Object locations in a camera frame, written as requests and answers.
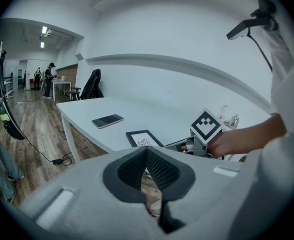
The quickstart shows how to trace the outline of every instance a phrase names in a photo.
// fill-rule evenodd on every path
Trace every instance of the picture frame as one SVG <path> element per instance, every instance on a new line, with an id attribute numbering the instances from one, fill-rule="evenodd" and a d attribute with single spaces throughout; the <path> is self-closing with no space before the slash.
<path id="1" fill-rule="evenodd" d="M 149 130 L 129 131 L 126 132 L 126 137 L 132 147 L 164 147 L 164 145 Z"/>

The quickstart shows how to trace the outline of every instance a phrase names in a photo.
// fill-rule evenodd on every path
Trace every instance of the table leg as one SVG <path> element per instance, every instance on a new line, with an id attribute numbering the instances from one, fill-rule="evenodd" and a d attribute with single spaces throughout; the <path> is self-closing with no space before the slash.
<path id="1" fill-rule="evenodd" d="M 53 83 L 53 101 L 56 102 L 56 91 L 55 91 L 55 83 Z"/>
<path id="2" fill-rule="evenodd" d="M 69 91 L 71 91 L 71 83 L 69 83 L 69 85 L 70 85 Z M 69 94 L 69 99 L 71 99 L 71 94 Z"/>
<path id="3" fill-rule="evenodd" d="M 61 114 L 61 119 L 62 119 L 62 125 L 63 129 L 65 130 L 65 135 L 69 144 L 70 151 L 72 152 L 73 158 L 75 159 L 76 163 L 80 162 L 80 157 L 75 145 L 75 142 L 73 140 L 73 136 L 71 133 L 71 125 L 69 121 Z"/>

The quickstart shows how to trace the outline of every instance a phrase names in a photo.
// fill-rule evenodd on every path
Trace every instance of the hand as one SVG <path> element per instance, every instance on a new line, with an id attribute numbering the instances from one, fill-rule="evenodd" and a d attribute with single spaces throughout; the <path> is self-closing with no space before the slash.
<path id="1" fill-rule="evenodd" d="M 220 158 L 232 153 L 232 131 L 225 131 L 218 133 L 208 143 L 208 153 L 212 154 L 214 158 Z"/>

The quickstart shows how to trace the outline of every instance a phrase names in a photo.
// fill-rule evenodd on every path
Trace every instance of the headset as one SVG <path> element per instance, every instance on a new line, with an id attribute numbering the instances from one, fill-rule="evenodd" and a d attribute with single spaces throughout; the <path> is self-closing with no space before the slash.
<path id="1" fill-rule="evenodd" d="M 7 132 L 15 139 L 24 140 L 25 136 L 20 130 L 17 122 L 13 118 L 5 99 L 5 85 L 3 78 L 3 62 L 6 57 L 6 51 L 3 50 L 3 42 L 0 42 L 0 118 Z"/>

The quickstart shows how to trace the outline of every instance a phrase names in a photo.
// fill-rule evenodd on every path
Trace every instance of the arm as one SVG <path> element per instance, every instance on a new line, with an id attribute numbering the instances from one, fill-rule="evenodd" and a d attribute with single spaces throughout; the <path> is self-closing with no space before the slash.
<path id="1" fill-rule="evenodd" d="M 246 154 L 263 148 L 269 141 L 286 133 L 279 114 L 266 121 L 244 129 L 219 133 L 208 144 L 208 152 L 215 158 L 225 155 Z"/>

